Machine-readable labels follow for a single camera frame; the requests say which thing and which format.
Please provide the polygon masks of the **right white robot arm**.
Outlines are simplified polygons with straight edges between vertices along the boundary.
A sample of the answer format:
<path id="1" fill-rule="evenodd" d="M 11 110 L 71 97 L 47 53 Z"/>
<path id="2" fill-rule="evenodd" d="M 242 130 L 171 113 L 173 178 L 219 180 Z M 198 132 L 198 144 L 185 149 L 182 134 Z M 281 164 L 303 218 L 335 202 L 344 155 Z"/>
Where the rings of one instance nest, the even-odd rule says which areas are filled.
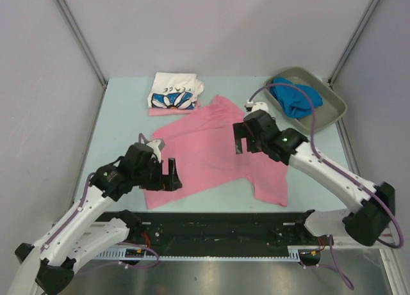
<path id="1" fill-rule="evenodd" d="M 308 211 L 295 236 L 311 244 L 321 235 L 349 235 L 363 246 L 373 246 L 395 216 L 395 189 L 387 182 L 376 185 L 332 162 L 299 131 L 280 130 L 275 118 L 256 110 L 233 124 L 237 154 L 262 152 L 275 162 L 291 166 L 311 177 L 345 205 L 344 210 Z"/>

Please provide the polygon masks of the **grey plastic tray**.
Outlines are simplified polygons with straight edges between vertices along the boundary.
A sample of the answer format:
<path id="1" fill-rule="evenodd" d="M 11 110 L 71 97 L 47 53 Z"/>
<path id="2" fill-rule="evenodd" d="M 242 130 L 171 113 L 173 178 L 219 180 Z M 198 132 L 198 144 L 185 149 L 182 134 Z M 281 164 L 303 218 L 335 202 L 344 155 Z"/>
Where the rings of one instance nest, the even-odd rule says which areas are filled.
<path id="1" fill-rule="evenodd" d="M 294 84 L 303 84 L 314 88 L 323 98 L 323 106 L 314 108 L 309 97 L 299 88 L 296 90 L 301 92 L 311 104 L 312 113 L 309 116 L 300 119 L 287 117 L 278 101 L 270 94 L 269 89 L 279 84 L 272 84 L 271 81 L 278 77 L 283 77 Z M 264 89 L 265 97 L 272 105 L 281 112 L 299 131 L 309 134 L 311 129 L 315 132 L 322 131 L 328 126 L 336 123 L 346 112 L 347 105 L 345 101 L 332 91 L 318 77 L 314 76 L 310 71 L 302 67 L 290 67 L 279 71 L 265 82 L 268 88 Z"/>

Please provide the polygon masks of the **blue t shirt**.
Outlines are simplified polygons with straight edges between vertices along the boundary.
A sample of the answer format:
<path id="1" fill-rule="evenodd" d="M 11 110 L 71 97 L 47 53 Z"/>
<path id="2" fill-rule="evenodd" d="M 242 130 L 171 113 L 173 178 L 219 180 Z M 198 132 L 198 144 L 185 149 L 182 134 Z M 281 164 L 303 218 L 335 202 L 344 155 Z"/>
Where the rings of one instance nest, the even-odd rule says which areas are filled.
<path id="1" fill-rule="evenodd" d="M 283 77 L 273 79 L 271 83 L 279 84 L 279 86 L 271 87 L 269 92 L 278 101 L 284 114 L 289 118 L 300 119 L 312 113 L 311 104 L 295 87 L 301 89 L 309 97 L 314 108 L 323 106 L 323 98 L 310 86 L 294 84 Z"/>

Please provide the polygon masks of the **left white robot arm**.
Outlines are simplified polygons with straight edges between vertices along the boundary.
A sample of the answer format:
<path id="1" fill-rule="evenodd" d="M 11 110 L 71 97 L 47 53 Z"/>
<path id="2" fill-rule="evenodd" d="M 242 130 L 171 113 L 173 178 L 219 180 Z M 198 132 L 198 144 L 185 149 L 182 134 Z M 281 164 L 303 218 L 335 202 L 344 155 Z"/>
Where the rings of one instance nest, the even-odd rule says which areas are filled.
<path id="1" fill-rule="evenodd" d="M 15 255 L 20 267 L 9 294 L 59 294 L 90 260 L 121 242 L 133 244 L 144 231 L 142 221 L 124 210 L 102 227 L 96 219 L 134 187 L 150 191 L 175 191 L 182 187 L 176 161 L 168 159 L 163 173 L 161 139 L 132 144 L 125 155 L 91 173 L 82 197 L 40 239 L 20 244 Z"/>

